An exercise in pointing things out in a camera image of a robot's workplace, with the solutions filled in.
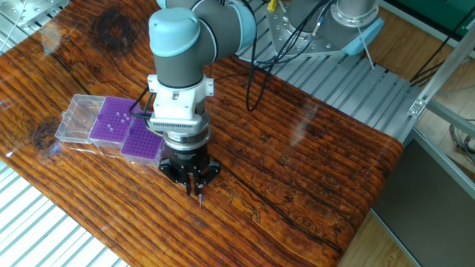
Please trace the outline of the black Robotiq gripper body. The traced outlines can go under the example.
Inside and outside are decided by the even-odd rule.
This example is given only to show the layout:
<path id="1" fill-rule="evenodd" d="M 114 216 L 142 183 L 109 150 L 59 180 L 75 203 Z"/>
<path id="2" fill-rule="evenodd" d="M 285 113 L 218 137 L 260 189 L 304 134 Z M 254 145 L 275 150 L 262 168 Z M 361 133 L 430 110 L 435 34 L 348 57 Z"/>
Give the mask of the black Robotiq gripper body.
<path id="1" fill-rule="evenodd" d="M 166 146 L 164 153 L 165 174 L 178 174 L 184 168 L 188 172 L 197 169 L 204 172 L 209 168 L 210 156 L 207 145 L 187 151 L 179 151 Z"/>

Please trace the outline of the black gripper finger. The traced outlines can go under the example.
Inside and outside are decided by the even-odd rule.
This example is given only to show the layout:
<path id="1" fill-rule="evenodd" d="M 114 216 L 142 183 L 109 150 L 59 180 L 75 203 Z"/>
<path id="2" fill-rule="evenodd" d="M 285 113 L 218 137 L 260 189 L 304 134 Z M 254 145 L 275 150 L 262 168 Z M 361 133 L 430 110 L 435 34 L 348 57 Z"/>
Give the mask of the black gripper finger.
<path id="1" fill-rule="evenodd" d="M 194 192 L 196 196 L 202 194 L 202 189 L 208 185 L 221 171 L 221 164 L 217 161 L 205 159 L 194 166 Z"/>
<path id="2" fill-rule="evenodd" d="M 191 179 L 184 165 L 173 159 L 161 159 L 159 169 L 174 183 L 180 183 L 186 187 L 186 194 L 191 195 Z"/>

